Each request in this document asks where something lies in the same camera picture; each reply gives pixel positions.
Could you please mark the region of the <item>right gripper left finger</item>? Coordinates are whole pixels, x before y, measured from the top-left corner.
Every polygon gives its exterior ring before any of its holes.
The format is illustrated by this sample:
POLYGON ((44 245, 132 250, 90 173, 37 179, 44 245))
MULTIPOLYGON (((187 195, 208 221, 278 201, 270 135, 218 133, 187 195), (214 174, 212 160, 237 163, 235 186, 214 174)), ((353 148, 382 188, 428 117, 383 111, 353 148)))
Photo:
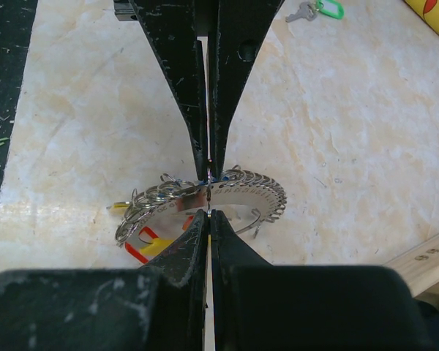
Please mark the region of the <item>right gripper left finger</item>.
POLYGON ((1 272, 0 350, 202 350, 208 223, 138 269, 1 272))

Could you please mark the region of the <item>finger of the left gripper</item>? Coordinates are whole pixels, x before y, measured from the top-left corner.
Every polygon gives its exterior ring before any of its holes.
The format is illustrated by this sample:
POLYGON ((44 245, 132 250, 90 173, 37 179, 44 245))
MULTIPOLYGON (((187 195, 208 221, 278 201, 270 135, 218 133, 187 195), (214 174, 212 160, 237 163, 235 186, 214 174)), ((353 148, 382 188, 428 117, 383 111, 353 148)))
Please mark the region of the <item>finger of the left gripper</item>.
POLYGON ((282 1, 214 1, 208 34, 210 169, 219 178, 234 113, 282 1))

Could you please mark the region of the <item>large keyring with keys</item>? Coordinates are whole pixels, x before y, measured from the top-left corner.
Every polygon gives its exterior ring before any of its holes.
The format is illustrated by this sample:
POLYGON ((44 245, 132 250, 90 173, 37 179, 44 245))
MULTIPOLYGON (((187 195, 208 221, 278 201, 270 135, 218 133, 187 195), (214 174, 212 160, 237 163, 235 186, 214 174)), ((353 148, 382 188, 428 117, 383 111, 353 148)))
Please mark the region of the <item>large keyring with keys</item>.
POLYGON ((235 165, 219 178, 192 182, 164 173, 160 184, 134 190, 125 202, 109 210, 121 216, 116 245, 142 264, 170 246, 193 221, 197 211, 230 211, 229 220, 244 222, 237 234, 258 232, 263 223, 276 222, 285 212, 287 196, 273 178, 235 165))

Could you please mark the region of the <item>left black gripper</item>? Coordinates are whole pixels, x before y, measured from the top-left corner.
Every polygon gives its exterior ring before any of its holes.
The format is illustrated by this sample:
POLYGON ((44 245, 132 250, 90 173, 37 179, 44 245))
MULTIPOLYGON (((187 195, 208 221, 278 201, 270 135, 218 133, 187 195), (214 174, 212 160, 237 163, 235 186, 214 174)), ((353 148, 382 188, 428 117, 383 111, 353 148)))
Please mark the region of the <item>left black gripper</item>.
POLYGON ((119 21, 140 23, 187 126, 199 180, 207 178, 206 81, 194 1, 113 0, 119 21))

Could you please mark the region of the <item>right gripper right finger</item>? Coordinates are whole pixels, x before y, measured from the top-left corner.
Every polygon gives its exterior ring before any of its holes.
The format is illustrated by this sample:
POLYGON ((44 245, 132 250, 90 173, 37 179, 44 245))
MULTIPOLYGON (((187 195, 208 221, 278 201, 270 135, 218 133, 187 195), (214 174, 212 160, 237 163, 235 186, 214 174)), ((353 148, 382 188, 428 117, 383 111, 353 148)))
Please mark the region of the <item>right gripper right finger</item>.
POLYGON ((410 290, 381 265, 272 265, 210 218, 218 350, 433 350, 410 290))

